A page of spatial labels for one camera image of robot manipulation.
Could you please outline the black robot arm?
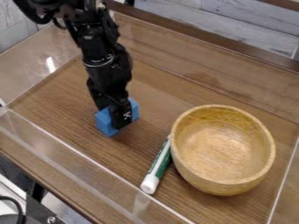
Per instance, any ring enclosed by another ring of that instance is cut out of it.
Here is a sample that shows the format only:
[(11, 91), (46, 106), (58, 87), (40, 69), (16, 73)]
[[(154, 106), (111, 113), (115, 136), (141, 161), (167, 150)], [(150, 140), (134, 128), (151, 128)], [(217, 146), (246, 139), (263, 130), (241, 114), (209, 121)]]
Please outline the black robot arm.
[(133, 122), (127, 84), (133, 59), (118, 42), (119, 26), (103, 0), (14, 0), (23, 14), (39, 25), (55, 23), (82, 50), (89, 92), (99, 110), (107, 110), (115, 129)]

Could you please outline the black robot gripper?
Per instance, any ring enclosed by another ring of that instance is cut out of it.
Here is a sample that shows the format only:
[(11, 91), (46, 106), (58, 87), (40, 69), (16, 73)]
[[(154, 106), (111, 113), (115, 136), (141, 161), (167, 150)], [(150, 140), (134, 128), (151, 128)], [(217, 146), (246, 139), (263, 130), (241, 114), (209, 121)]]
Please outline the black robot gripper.
[(110, 105), (113, 126), (121, 130), (133, 122), (133, 105), (127, 99), (127, 83), (133, 79), (130, 53), (121, 44), (106, 50), (97, 45), (83, 46), (82, 52), (90, 95), (98, 110)]

